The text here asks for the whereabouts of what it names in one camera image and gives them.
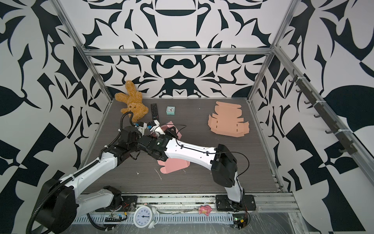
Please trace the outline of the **pink cardboard box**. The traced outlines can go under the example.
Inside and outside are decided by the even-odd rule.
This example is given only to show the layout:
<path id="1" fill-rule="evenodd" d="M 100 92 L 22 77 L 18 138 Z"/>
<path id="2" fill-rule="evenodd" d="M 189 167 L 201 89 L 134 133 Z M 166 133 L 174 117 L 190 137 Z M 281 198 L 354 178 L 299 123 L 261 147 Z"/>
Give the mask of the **pink cardboard box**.
<path id="1" fill-rule="evenodd" d="M 166 130 L 167 128 L 175 127 L 172 121 L 164 124 L 161 126 L 162 130 Z M 176 128 L 177 138 L 180 139 L 182 137 L 182 134 L 179 133 L 178 128 Z M 175 171 L 184 170 L 185 168 L 188 168 L 190 166 L 189 161 L 181 160 L 181 159 L 167 159 L 166 162 L 158 160 L 157 163 L 162 166 L 160 168 L 160 172 L 163 174 L 170 174 Z"/>

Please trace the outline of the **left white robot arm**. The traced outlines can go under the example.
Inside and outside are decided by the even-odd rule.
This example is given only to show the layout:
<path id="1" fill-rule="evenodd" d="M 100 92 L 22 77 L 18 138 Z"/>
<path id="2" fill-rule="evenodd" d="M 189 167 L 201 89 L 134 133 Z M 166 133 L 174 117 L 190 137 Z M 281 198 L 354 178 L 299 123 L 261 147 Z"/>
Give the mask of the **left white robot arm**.
<path id="1" fill-rule="evenodd" d="M 65 231 L 77 217 L 97 209 L 120 210 L 123 207 L 120 190 L 106 186 L 87 195 L 83 194 L 83 191 L 128 159 L 137 149 L 137 141 L 144 132 L 145 128 L 139 125 L 124 127 L 115 140 L 101 150 L 99 157 L 93 162 L 59 180 L 47 181 L 41 189 L 25 232 L 32 233 L 34 222 L 38 222 L 47 228 L 48 232 L 59 234 Z"/>

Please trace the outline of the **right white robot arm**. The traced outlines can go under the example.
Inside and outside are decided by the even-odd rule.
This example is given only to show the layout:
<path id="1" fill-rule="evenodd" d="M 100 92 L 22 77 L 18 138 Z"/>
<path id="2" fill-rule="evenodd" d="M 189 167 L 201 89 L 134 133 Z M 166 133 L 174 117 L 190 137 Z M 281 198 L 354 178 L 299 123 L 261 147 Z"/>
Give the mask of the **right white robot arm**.
<path id="1" fill-rule="evenodd" d="M 156 160 L 185 160 L 207 168 L 211 171 L 214 182 L 225 188 L 231 202 L 242 202 L 244 189 L 238 179 L 237 160 L 225 145 L 203 147 L 161 135 L 158 138 L 141 137 L 137 142 L 137 149 Z"/>

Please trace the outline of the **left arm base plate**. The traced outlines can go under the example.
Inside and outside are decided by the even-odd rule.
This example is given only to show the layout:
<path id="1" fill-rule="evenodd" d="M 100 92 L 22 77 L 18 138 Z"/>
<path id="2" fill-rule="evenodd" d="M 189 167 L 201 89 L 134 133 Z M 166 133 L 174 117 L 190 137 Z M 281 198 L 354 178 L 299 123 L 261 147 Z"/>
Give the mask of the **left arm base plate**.
<path id="1" fill-rule="evenodd" d="M 100 208 L 95 212 L 132 212 L 137 207 L 138 196 L 115 197 L 109 207 Z"/>

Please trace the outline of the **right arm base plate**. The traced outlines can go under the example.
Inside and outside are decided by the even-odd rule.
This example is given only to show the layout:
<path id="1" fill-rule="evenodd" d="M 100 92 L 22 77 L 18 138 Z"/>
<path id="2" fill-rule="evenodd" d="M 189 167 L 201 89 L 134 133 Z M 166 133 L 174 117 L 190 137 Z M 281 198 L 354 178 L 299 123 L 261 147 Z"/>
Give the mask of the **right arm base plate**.
<path id="1" fill-rule="evenodd" d="M 215 204 L 222 212 L 255 211 L 257 208 L 253 195 L 244 195 L 240 202 L 229 200 L 227 195 L 216 195 Z"/>

